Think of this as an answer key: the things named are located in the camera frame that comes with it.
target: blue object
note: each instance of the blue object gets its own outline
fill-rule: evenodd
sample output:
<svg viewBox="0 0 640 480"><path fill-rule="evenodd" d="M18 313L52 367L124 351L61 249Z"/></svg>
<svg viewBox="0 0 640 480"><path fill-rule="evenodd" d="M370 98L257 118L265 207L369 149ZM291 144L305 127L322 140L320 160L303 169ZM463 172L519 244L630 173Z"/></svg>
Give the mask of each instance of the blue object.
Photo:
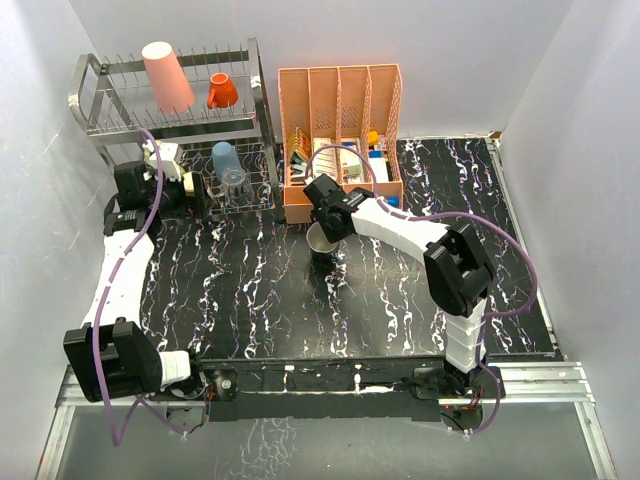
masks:
<svg viewBox="0 0 640 480"><path fill-rule="evenodd" d="M213 169L220 183L223 182L224 174L229 170L244 172L235 148L228 142L216 143L211 151L211 158L213 160Z"/></svg>
<svg viewBox="0 0 640 480"><path fill-rule="evenodd" d="M386 197L386 200L392 207L398 208L400 206L400 199L398 197Z"/></svg>

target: blue cup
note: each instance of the blue cup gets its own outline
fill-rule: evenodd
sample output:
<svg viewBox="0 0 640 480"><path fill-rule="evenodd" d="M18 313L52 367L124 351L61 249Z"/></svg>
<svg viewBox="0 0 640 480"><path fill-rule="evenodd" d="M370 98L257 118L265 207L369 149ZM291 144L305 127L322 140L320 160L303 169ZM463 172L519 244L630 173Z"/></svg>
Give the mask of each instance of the blue cup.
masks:
<svg viewBox="0 0 640 480"><path fill-rule="evenodd" d="M230 170L244 172L236 149L228 142L218 142L213 146L211 152L213 169L220 183L224 183L226 173Z"/></svg>

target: dish rack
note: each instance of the dish rack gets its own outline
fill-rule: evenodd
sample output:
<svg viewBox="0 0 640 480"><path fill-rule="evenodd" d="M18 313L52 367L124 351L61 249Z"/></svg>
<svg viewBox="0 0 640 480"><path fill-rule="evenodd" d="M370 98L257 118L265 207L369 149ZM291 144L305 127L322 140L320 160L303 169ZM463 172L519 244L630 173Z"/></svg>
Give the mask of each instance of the dish rack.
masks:
<svg viewBox="0 0 640 480"><path fill-rule="evenodd" d="M146 128L157 140L180 143L185 152L183 163L193 163L203 172L211 166L211 148L225 140L236 145L238 156L255 191L246 205L227 205L220 199L219 185L205 178L214 206L211 214L227 215L246 211L275 210L284 221L282 193L277 164L280 153L275 137L267 91L260 60L258 42L250 38L247 48L226 51L214 47L201 52L177 51L178 61L195 94L196 101L183 113L166 114L156 105L144 62L129 54L116 56L116 62L104 62L89 53L81 55L69 94L71 113L109 168L116 162L108 147L123 144L142 146L139 128ZM226 73L238 90L238 102L229 108L207 108L209 79L215 73Z"/></svg>
<svg viewBox="0 0 640 480"><path fill-rule="evenodd" d="M341 143L358 138L360 153L368 155L369 131L384 135L391 178L378 183L378 192L397 197L402 209L404 186L398 166L396 140L402 101L402 76L398 65L284 68L278 70L278 94L282 138L301 129L313 145L314 138L328 137ZM336 159L340 161L341 150ZM308 223L312 205L304 186L293 185L289 159L285 160L284 210L287 223ZM365 181L348 183L338 168L337 182L346 192L356 187L373 190L369 172Z"/></svg>

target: plastic bin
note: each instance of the plastic bin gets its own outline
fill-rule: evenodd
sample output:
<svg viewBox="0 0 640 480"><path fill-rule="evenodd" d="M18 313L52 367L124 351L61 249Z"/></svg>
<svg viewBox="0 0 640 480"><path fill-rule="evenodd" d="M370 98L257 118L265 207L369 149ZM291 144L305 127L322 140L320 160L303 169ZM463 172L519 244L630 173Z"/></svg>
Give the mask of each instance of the plastic bin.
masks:
<svg viewBox="0 0 640 480"><path fill-rule="evenodd" d="M378 184L381 195L398 197L402 208L404 187L396 152L402 77L398 65L287 68L278 71L282 136L286 143L295 127L313 144L315 137L360 138L360 153L367 155L368 134L385 136L392 178ZM309 223L311 203L303 186L291 185L289 159L285 159L284 209L287 223ZM364 183L338 183L345 191L373 190L368 172Z"/></svg>

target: marble pattern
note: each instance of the marble pattern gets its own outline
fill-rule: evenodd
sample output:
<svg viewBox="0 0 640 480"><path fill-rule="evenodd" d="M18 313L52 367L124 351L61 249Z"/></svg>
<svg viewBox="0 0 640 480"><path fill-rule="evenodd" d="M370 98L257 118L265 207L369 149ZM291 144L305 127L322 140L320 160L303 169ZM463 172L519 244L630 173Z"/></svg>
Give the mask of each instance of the marble pattern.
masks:
<svg viewBox="0 0 640 480"><path fill-rule="evenodd" d="M398 155L405 209L471 212L514 234L484 139L403 140ZM165 225L147 270L145 332L159 350L194 347L205 359L443 351L443 314L419 263L358 236L341 242L333 261L317 262L305 231L278 224L269 211ZM504 240L479 232L497 267L490 308L521 304L530 288L524 264ZM527 315L493 320L486 345L553 351L537 304Z"/></svg>

